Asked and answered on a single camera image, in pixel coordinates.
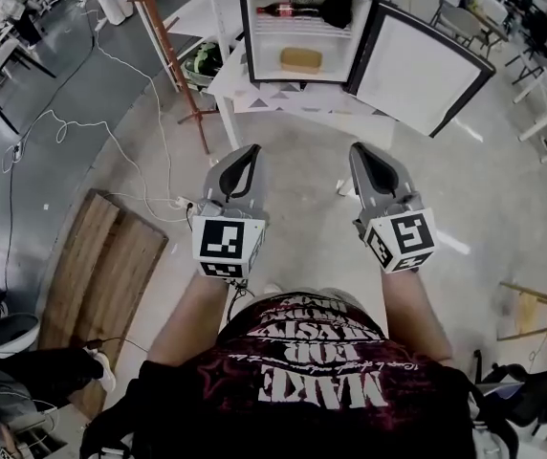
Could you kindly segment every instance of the black t-shirt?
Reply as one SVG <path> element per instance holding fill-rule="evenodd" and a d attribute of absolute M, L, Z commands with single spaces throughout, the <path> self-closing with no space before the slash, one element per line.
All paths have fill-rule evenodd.
<path fill-rule="evenodd" d="M 89 426 L 81 455 L 133 432 L 137 458 L 226 448 L 507 457 L 499 437 L 476 425 L 473 403 L 463 373 L 386 339 L 360 308 L 292 293 L 245 308 L 216 346 L 180 367 L 145 362 Z"/>

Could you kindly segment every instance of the open fridge door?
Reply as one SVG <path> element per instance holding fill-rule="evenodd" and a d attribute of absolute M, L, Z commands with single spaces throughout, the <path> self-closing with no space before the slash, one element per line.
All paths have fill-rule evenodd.
<path fill-rule="evenodd" d="M 496 70 L 426 22 L 380 2 L 345 90 L 434 137 Z"/>

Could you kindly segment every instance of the shoe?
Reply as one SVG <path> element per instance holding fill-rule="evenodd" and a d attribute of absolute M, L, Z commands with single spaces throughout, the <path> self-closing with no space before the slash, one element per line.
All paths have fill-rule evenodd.
<path fill-rule="evenodd" d="M 101 376 L 98 381 L 101 384 L 101 387 L 106 393 L 111 393 L 117 387 L 117 378 L 112 372 L 110 367 L 110 361 L 107 356 L 99 351 L 88 351 L 91 354 L 91 357 L 101 364 L 103 367 L 103 376 Z"/>
<path fill-rule="evenodd" d="M 278 293 L 283 293 L 282 288 L 272 282 L 266 284 L 265 289 L 263 289 L 264 295 L 278 294 Z"/>

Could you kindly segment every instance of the fridge shelf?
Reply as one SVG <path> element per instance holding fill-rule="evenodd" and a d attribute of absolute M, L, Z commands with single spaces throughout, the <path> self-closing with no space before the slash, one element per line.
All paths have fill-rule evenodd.
<path fill-rule="evenodd" d="M 254 33 L 260 35 L 323 35 L 329 37 L 342 37 L 345 39 L 351 39 L 353 36 L 351 26 L 346 26 L 345 29 L 339 29 L 327 24 L 320 17 L 274 17 L 272 15 L 257 15 L 254 24 Z"/>

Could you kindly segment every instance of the white shelf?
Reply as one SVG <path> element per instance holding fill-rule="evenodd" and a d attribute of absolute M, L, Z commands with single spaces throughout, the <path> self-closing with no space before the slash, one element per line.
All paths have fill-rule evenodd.
<path fill-rule="evenodd" d="M 255 34 L 297 34 L 322 35 L 327 37 L 352 38 L 352 29 L 339 29 L 324 22 L 320 17 L 274 17 L 257 15 L 254 23 Z"/>
<path fill-rule="evenodd" d="M 243 29 L 239 0 L 220 0 L 219 5 L 227 36 L 236 37 Z M 195 35 L 205 39 L 217 34 L 216 18 L 209 0 L 191 0 L 166 18 L 165 27 L 176 17 L 178 22 L 169 29 L 169 33 Z"/>

